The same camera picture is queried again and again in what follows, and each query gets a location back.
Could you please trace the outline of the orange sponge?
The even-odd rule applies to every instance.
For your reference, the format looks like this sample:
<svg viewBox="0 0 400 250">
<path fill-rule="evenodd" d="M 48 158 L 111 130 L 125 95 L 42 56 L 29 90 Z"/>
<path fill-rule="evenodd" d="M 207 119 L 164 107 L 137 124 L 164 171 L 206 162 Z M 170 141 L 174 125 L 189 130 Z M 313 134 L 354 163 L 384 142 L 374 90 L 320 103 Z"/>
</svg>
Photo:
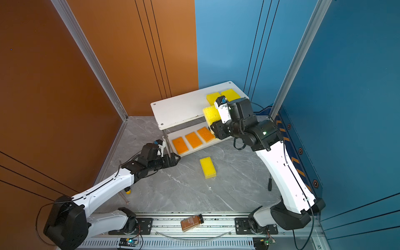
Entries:
<svg viewBox="0 0 400 250">
<path fill-rule="evenodd" d="M 201 141 L 201 139 L 198 137 L 198 135 L 195 132 L 191 132 L 191 133 L 185 135 L 185 138 L 189 142 L 190 146 L 193 149 L 196 149 L 203 145 L 203 142 Z"/>
<path fill-rule="evenodd" d="M 182 155 L 189 151 L 189 148 L 182 137 L 173 139 L 172 143 L 178 155 Z"/>
<path fill-rule="evenodd" d="M 209 143 L 215 139 L 215 136 L 206 127 L 199 129 L 197 133 L 206 143 Z"/>
</svg>

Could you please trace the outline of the yellow sponge top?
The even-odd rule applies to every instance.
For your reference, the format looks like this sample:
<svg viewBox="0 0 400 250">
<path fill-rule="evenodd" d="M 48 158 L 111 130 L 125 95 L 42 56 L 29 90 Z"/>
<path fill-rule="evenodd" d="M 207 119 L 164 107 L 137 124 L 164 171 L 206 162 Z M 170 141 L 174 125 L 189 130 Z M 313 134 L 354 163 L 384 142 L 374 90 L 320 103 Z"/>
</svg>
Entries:
<svg viewBox="0 0 400 250">
<path fill-rule="evenodd" d="M 225 98 L 228 100 L 228 102 L 232 102 L 234 100 L 240 99 L 240 95 L 236 93 L 235 90 L 233 89 L 228 89 L 225 91 L 221 92 L 222 96 L 225 96 Z"/>
</svg>

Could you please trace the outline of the yellow sponge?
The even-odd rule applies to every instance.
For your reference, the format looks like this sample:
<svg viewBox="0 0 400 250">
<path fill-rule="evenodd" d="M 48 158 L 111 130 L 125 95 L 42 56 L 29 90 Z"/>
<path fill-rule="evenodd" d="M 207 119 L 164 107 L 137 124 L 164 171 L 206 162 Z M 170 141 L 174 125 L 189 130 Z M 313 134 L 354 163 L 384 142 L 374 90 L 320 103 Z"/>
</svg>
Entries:
<svg viewBox="0 0 400 250">
<path fill-rule="evenodd" d="M 214 122 L 218 122 L 221 120 L 219 111 L 215 106 L 209 106 L 204 108 L 203 114 L 209 126 L 211 126 Z"/>
<path fill-rule="evenodd" d="M 240 95 L 236 93 L 235 90 L 233 89 L 228 89 L 225 91 L 221 92 L 222 96 L 225 96 L 225 98 L 228 100 L 228 102 L 232 102 L 234 100 L 240 99 Z"/>
<path fill-rule="evenodd" d="M 212 94 L 208 94 L 206 96 L 206 99 L 207 99 L 208 103 L 210 104 L 210 106 L 214 106 L 216 99 L 218 99 L 220 96 L 221 96 L 221 94 L 219 92 L 215 92 Z"/>
<path fill-rule="evenodd" d="M 216 177 L 217 172 L 211 160 L 211 157 L 206 157 L 200 159 L 200 164 L 205 176 L 205 179 L 210 179 Z"/>
</svg>

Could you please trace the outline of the yellow sponge bottom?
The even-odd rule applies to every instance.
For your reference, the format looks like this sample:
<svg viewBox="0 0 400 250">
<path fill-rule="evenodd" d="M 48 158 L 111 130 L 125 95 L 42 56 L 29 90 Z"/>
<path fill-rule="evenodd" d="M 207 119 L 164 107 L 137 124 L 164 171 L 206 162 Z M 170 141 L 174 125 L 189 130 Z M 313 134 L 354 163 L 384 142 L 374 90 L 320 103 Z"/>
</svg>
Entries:
<svg viewBox="0 0 400 250">
<path fill-rule="evenodd" d="M 215 106 L 209 106 L 204 108 L 203 114 L 209 126 L 211 126 L 214 122 L 218 122 L 221 120 L 219 111 Z"/>
</svg>

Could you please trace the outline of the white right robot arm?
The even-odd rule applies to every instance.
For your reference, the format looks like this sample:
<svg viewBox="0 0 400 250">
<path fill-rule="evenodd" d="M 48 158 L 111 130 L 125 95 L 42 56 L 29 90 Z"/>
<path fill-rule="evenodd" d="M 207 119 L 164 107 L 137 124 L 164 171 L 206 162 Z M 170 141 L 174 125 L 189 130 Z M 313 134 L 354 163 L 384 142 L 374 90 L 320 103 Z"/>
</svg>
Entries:
<svg viewBox="0 0 400 250">
<path fill-rule="evenodd" d="M 249 214 L 250 228 L 255 233 L 274 224 L 284 230 L 304 228 L 326 204 L 313 195 L 290 161 L 278 126 L 271 119 L 258 121 L 247 98 L 230 102 L 220 96 L 214 106 L 219 113 L 219 118 L 210 124 L 215 137 L 241 139 L 243 148 L 249 146 L 266 165 L 281 194 L 279 203 L 261 206 Z"/>
</svg>

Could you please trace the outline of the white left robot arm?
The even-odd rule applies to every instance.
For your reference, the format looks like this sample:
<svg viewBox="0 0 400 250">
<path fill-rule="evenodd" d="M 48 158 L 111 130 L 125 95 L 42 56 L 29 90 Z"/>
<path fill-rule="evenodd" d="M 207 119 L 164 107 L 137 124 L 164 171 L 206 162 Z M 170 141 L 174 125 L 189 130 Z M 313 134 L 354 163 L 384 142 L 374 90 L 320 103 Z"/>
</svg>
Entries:
<svg viewBox="0 0 400 250">
<path fill-rule="evenodd" d="M 52 203 L 44 235 L 62 250 L 75 250 L 87 238 L 105 232 L 138 233 L 136 214 L 125 207 L 104 214 L 94 212 L 114 195 L 130 192 L 139 180 L 176 166 L 180 159 L 178 154 L 164 153 L 161 140 L 145 144 L 110 177 L 86 191 L 72 197 L 63 195 Z"/>
</svg>

